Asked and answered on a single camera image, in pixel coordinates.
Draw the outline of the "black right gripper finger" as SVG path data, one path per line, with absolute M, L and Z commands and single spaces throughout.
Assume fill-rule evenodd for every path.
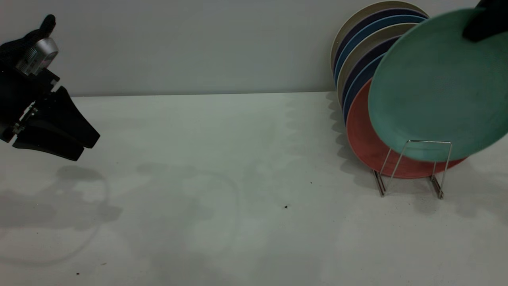
M 468 22 L 462 32 L 463 38 L 477 43 L 508 30 L 508 2 L 506 0 L 481 0 L 476 8 L 484 10 Z

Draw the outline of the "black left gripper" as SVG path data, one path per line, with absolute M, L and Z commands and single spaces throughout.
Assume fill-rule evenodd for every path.
M 47 69 L 26 75 L 16 68 L 1 68 L 0 137 L 9 142 L 17 133 L 25 110 L 35 103 L 36 113 L 20 132 L 14 148 L 40 151 L 77 161 L 84 148 L 93 148 L 99 132 L 74 105 L 67 89 L 51 92 L 60 77 Z

